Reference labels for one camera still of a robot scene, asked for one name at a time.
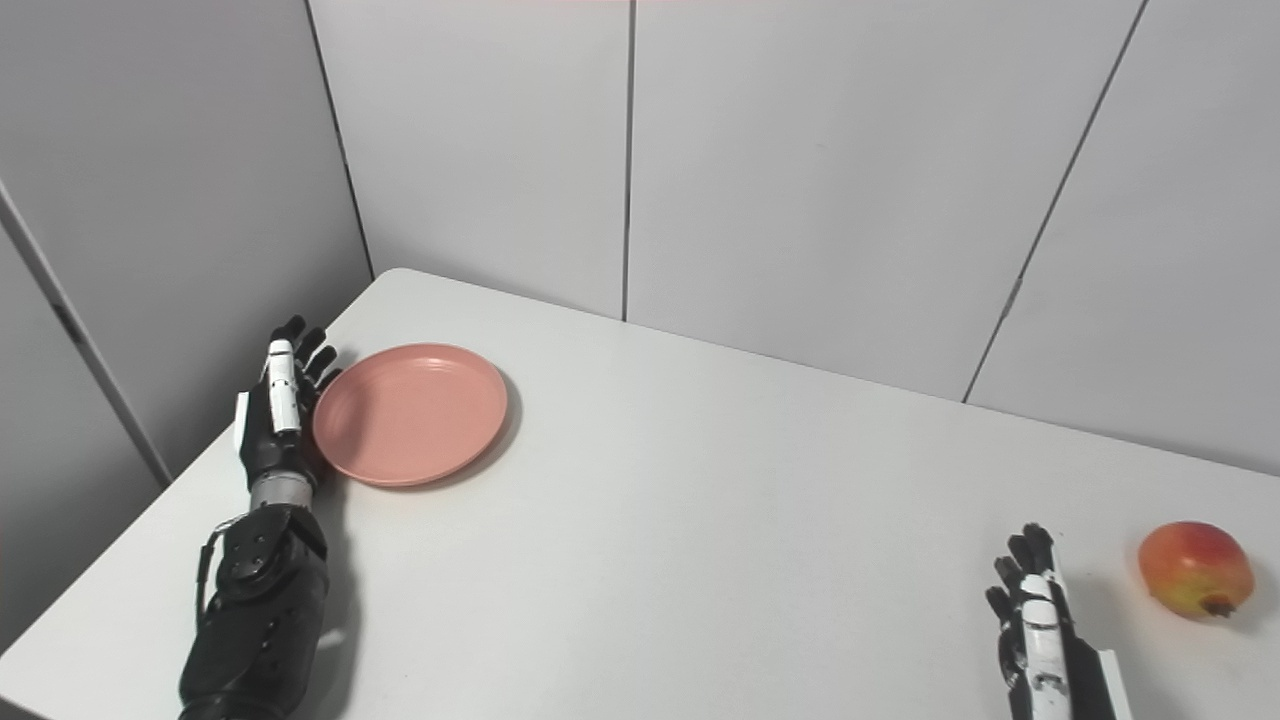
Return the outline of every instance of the red fruit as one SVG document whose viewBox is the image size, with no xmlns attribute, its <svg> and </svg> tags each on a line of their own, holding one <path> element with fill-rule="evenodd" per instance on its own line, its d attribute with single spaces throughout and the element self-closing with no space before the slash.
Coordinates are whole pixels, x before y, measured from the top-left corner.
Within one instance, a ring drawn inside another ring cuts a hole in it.
<svg viewBox="0 0 1280 720">
<path fill-rule="evenodd" d="M 1138 568 L 1147 589 L 1184 618 L 1226 618 L 1253 594 L 1240 543 L 1208 523 L 1170 523 L 1142 541 Z"/>
</svg>

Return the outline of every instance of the wall seam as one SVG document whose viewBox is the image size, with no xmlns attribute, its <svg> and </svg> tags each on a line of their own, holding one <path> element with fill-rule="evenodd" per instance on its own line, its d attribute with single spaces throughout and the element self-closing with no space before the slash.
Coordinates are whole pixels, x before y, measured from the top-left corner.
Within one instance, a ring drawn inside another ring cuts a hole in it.
<svg viewBox="0 0 1280 720">
<path fill-rule="evenodd" d="M 1023 265 L 1018 270 L 1018 277 L 1014 278 L 1014 286 L 1005 300 L 1000 316 L 996 319 L 996 327 L 991 331 L 991 336 L 987 338 L 987 345 L 983 347 L 982 356 L 978 359 L 978 366 L 969 378 L 969 384 L 965 388 L 964 397 L 960 402 L 968 404 L 970 396 L 973 396 L 973 388 L 978 384 L 978 377 L 987 365 L 987 357 L 991 355 L 991 348 L 996 345 L 996 337 L 1000 334 L 1000 331 L 1004 329 L 1005 319 L 1009 316 L 1014 302 L 1018 300 L 1018 292 L 1023 287 L 1023 279 L 1027 277 L 1027 269 L 1030 268 L 1032 258 L 1036 256 L 1041 240 L 1044 238 L 1044 231 L 1048 228 L 1050 219 L 1053 217 L 1053 211 L 1057 209 L 1057 202 L 1062 197 L 1062 190 L 1066 187 L 1066 182 L 1071 177 L 1071 172 L 1075 169 L 1075 163 L 1079 160 L 1080 151 L 1084 149 L 1084 143 L 1089 138 L 1089 132 L 1093 131 L 1093 123 L 1098 119 L 1098 113 L 1102 110 L 1102 102 L 1111 91 L 1111 83 L 1115 81 L 1116 73 L 1120 70 L 1120 64 L 1124 61 L 1125 54 L 1129 53 L 1129 45 L 1133 42 L 1134 33 L 1138 31 L 1142 15 L 1147 12 L 1147 3 L 1149 3 L 1149 0 L 1142 0 L 1138 5 L 1138 12 L 1134 14 L 1133 22 L 1129 24 L 1129 32 L 1125 35 L 1124 42 L 1120 44 L 1120 53 L 1116 54 L 1116 59 L 1111 64 L 1111 70 L 1107 73 L 1107 79 L 1102 83 L 1102 90 L 1098 92 L 1098 99 L 1093 102 L 1093 110 L 1089 111 L 1089 118 L 1084 123 L 1084 129 L 1080 132 L 1080 140 L 1076 141 L 1075 149 L 1071 151 L 1071 158 L 1068 160 L 1066 168 L 1062 170 L 1062 177 L 1057 182 L 1053 197 L 1050 199 L 1048 208 L 1044 210 L 1044 217 L 1041 219 L 1041 224 L 1036 229 L 1036 237 L 1032 240 L 1032 246 L 1027 251 L 1027 258 L 1023 259 Z"/>
</svg>

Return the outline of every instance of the gray partition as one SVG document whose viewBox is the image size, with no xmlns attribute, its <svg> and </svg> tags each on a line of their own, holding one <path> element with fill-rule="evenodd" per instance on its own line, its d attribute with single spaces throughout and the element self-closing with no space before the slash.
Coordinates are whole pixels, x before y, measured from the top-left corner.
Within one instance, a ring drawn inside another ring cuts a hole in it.
<svg viewBox="0 0 1280 720">
<path fill-rule="evenodd" d="M 628 319 L 961 398 L 1138 5 L 639 3 Z"/>
<path fill-rule="evenodd" d="M 0 231 L 0 651 L 157 492 Z"/>
<path fill-rule="evenodd" d="M 1277 31 L 1149 5 L 973 402 L 1280 474 Z"/>
<path fill-rule="evenodd" d="M 0 178 L 175 474 L 370 281 L 303 0 L 0 3 Z"/>
</svg>

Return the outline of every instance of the white panel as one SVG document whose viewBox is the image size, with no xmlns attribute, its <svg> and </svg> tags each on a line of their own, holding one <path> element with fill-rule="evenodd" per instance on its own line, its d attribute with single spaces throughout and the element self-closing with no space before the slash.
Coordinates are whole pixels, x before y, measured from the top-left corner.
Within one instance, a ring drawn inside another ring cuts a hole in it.
<svg viewBox="0 0 1280 720">
<path fill-rule="evenodd" d="M 312 5 L 375 269 L 618 316 L 628 4 Z"/>
<path fill-rule="evenodd" d="M 157 492 L 4 231 L 0 459 L 3 651 Z"/>
<path fill-rule="evenodd" d="M 974 402 L 1280 474 L 1277 32 L 1151 4 Z"/>
<path fill-rule="evenodd" d="M 1137 8 L 640 3 L 628 318 L 960 398 Z"/>
<path fill-rule="evenodd" d="M 180 469 L 369 282 L 302 0 L 0 3 L 0 177 Z"/>
</svg>

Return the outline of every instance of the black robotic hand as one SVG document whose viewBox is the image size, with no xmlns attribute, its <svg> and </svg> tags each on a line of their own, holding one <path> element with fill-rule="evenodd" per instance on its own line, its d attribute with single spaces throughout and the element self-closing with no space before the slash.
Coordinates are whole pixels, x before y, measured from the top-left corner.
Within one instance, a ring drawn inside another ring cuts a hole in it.
<svg viewBox="0 0 1280 720">
<path fill-rule="evenodd" d="M 1053 538 L 1032 523 L 996 560 L 1005 583 L 987 591 L 1000 618 L 1000 669 L 1014 720 L 1133 720 L 1115 653 L 1075 633 Z"/>
<path fill-rule="evenodd" d="M 303 329 L 306 322 L 294 315 L 271 333 L 261 378 L 237 397 L 236 442 L 251 488 L 262 477 L 280 473 L 297 474 L 314 488 L 328 471 L 311 436 L 311 414 L 342 370 L 324 375 L 338 352 L 321 347 L 324 329 L 312 328 L 305 336 Z"/>
<path fill-rule="evenodd" d="M 305 327 L 294 316 L 271 333 L 261 378 L 237 398 L 233 432 L 250 510 L 215 528 L 201 551 L 180 720 L 283 720 L 306 693 L 329 592 L 328 546 L 311 514 L 328 465 L 311 413 L 338 372 L 321 379 L 337 351 L 320 348 L 319 328 L 300 342 Z M 206 605 L 219 537 L 223 559 Z"/>
</svg>

